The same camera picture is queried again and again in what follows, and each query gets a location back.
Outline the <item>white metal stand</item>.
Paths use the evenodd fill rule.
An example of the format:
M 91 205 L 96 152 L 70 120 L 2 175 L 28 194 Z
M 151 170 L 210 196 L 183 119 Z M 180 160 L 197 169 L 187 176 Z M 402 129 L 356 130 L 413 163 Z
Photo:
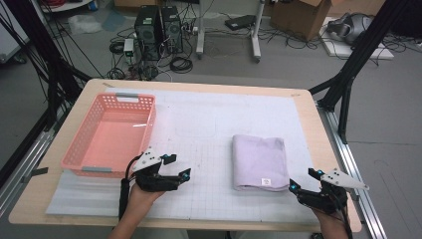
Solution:
M 261 61 L 261 48 L 259 43 L 259 30 L 261 25 L 261 20 L 264 12 L 265 0 L 259 0 L 258 10 L 256 14 L 256 21 L 253 29 L 250 33 L 250 38 L 252 42 L 253 57 L 257 63 Z M 204 54 L 204 43 L 205 43 L 205 27 L 204 27 L 204 15 L 206 10 L 204 9 L 204 4 L 202 0 L 199 0 L 199 16 L 197 17 L 198 31 L 197 31 L 197 41 L 196 41 L 196 55 L 198 59 L 201 59 Z

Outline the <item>pink plastic basket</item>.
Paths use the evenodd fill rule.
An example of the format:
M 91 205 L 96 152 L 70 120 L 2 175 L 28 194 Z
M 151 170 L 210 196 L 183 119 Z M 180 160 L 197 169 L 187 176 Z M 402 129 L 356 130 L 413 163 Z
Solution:
M 124 176 L 129 162 L 149 147 L 155 116 L 153 95 L 96 95 L 61 167 L 81 176 Z

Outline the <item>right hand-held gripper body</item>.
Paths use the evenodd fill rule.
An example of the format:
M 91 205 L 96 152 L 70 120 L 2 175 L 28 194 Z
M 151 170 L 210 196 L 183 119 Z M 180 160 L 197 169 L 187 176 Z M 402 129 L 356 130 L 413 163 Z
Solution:
M 347 205 L 346 189 L 364 189 L 369 186 L 354 179 L 337 168 L 325 172 L 321 177 L 320 192 L 302 189 L 296 195 L 298 202 L 309 208 L 332 214 Z

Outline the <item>white round table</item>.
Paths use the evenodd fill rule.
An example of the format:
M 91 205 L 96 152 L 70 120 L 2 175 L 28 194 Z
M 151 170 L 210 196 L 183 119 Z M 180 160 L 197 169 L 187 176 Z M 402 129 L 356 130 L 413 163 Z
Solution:
M 82 0 L 81 2 L 69 2 L 69 1 L 67 1 L 63 5 L 57 6 L 57 7 L 45 6 L 45 5 L 41 4 L 40 8 L 44 13 L 63 12 L 63 11 L 68 11 L 68 10 L 80 8 L 80 7 L 83 7 L 83 6 L 88 6 L 91 2 L 94 2 L 94 1 L 96 1 L 96 0 Z

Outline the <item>small white device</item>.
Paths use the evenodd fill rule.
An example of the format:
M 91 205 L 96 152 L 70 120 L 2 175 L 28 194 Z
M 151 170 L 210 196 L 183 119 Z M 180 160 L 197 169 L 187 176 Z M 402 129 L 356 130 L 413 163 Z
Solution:
M 123 53 L 125 59 L 129 65 L 133 64 L 134 61 L 134 41 L 132 39 L 125 39 L 123 46 Z

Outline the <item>grey rounded appliance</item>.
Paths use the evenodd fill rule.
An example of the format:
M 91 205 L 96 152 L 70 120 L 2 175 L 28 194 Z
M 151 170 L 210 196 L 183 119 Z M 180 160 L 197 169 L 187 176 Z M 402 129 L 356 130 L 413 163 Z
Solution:
M 364 35 L 372 19 L 362 13 L 345 13 L 339 19 L 329 21 L 326 31 L 334 33 L 346 44 L 352 46 Z

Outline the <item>white printed towel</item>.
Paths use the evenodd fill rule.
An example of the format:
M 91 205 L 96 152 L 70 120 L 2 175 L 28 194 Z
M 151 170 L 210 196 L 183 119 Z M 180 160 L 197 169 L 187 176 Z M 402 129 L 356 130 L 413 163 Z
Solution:
M 286 148 L 282 138 L 234 135 L 232 160 L 236 190 L 283 191 L 289 186 Z

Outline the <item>black computer tower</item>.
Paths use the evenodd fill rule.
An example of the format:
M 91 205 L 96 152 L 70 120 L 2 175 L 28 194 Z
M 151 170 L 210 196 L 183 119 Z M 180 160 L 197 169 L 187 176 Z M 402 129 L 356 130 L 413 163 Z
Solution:
M 183 52 L 181 21 L 175 6 L 161 8 L 164 40 L 167 52 L 178 54 Z
M 140 53 L 144 60 L 159 59 L 159 45 L 163 41 L 159 7 L 142 5 L 134 23 Z

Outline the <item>aluminium rail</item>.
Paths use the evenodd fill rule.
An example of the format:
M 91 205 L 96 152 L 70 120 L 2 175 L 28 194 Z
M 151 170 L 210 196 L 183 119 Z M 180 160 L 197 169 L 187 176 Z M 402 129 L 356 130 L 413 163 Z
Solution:
M 331 142 L 339 168 L 354 179 L 362 182 L 363 177 L 361 176 L 351 149 L 347 143 L 341 140 L 337 132 L 338 119 L 335 113 L 327 112 L 320 107 L 316 109 Z M 370 198 L 369 191 L 364 189 L 352 189 L 351 191 L 355 191 L 360 197 L 358 201 L 353 201 L 352 198 L 351 201 L 357 210 L 358 222 L 363 227 L 363 231 L 371 239 L 387 239 L 385 230 Z
M 21 183 L 22 176 L 38 168 L 62 122 L 63 116 L 59 116 L 58 120 L 49 123 L 48 111 L 44 111 L 0 169 L 0 218 L 29 183 Z

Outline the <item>white grid mat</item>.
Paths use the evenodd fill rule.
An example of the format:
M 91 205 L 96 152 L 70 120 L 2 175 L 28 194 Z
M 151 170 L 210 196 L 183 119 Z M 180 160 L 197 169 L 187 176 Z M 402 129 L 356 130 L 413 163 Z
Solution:
M 232 141 L 237 134 L 284 140 L 291 179 L 317 188 L 308 176 L 313 163 L 296 104 L 291 98 L 160 90 L 113 89 L 107 93 L 155 96 L 156 116 L 149 147 L 157 155 L 176 154 L 162 174 L 191 169 L 190 180 L 164 194 L 153 218 L 253 222 L 314 222 L 311 211 L 283 191 L 236 190 L 233 183 Z M 115 216 L 119 180 L 76 175 L 65 169 L 60 191 L 68 200 L 59 212 Z

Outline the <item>white foam board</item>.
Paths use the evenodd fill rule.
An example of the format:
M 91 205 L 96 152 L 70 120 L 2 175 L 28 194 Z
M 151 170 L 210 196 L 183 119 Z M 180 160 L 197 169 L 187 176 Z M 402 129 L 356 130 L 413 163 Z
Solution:
M 331 17 L 324 19 L 319 30 L 320 40 L 329 56 L 347 59 L 352 53 L 351 46 L 337 37 L 335 33 L 328 33 L 326 31 L 327 23 L 331 20 Z M 378 48 L 370 57 L 371 60 L 392 60 L 393 58 L 393 54 L 382 43 L 378 45 Z

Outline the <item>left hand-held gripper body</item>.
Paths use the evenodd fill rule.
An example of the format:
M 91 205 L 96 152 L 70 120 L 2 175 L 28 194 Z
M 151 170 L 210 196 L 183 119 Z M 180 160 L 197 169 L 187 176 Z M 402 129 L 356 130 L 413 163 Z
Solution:
M 132 167 L 135 183 L 147 192 L 177 190 L 180 183 L 158 173 L 162 164 L 160 156 L 151 147 L 148 148 Z

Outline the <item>black flat device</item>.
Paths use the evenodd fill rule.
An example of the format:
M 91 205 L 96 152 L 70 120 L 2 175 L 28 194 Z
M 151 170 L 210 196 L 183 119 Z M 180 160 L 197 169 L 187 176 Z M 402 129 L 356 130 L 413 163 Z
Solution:
M 245 15 L 241 17 L 232 18 L 225 21 L 225 26 L 232 31 L 248 28 L 252 26 L 256 21 L 254 15 Z

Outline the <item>cardboard box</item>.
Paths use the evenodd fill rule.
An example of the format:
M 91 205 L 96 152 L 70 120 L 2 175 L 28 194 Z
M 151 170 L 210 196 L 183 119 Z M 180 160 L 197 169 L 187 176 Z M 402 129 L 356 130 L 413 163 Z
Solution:
M 279 0 L 270 25 L 309 41 L 316 37 L 331 7 L 331 0 Z

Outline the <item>clear plastic bag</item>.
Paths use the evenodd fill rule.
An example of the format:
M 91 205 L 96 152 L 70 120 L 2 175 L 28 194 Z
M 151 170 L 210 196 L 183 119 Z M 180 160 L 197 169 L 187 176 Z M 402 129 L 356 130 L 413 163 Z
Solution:
M 75 15 L 68 19 L 68 23 L 73 35 L 96 33 L 102 29 L 101 23 L 90 15 Z

